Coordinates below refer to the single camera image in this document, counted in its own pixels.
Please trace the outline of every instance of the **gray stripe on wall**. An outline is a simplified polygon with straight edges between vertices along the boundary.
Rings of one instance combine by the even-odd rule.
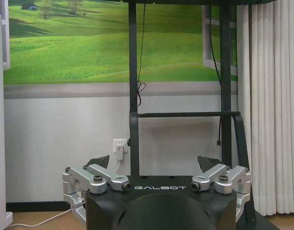
[[[237,82],[231,82],[231,93],[237,94]],[[216,81],[148,82],[142,96],[219,95]],[[68,97],[123,97],[129,96],[129,83],[79,83],[5,85],[5,99],[68,98]]]

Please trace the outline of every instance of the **beige curtain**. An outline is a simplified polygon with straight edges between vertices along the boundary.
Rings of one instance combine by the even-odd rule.
[[[250,23],[247,7],[239,7],[237,23],[239,109],[251,143],[255,208],[294,212],[294,0],[252,6]]]

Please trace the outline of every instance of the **vertical pole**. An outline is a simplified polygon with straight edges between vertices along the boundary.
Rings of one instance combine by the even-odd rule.
[[[130,112],[137,113],[136,3],[129,1]]]
[[[137,115],[136,2],[129,1],[129,84],[130,84],[130,150],[131,175],[139,175],[139,142]]]
[[[220,21],[220,76],[221,76],[221,110],[231,111],[231,29],[230,6],[219,6]],[[222,162],[232,166],[231,117],[222,118]]]

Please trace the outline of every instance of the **bolt head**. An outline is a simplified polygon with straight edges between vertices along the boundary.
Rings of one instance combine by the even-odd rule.
[[[94,182],[101,182],[103,180],[102,176],[94,176]]]
[[[124,191],[128,192],[128,191],[131,190],[131,184],[130,183],[125,183],[125,184],[123,184],[122,188],[123,188]]]
[[[226,175],[220,175],[218,179],[220,182],[224,182],[224,183],[228,182],[229,180],[229,178]]]
[[[192,190],[198,192],[200,190],[200,184],[192,183],[191,184]]]

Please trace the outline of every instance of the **green grass field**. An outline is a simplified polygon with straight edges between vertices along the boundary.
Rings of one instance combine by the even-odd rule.
[[[73,16],[67,1],[56,0],[44,19],[41,2],[35,2],[38,11],[21,10],[26,2],[9,1],[11,69],[4,72],[5,84],[128,81],[127,4],[85,0]],[[138,59],[142,13],[138,5]],[[200,6],[147,5],[142,81],[217,80],[202,64],[201,18]],[[218,28],[212,30],[219,59]]]

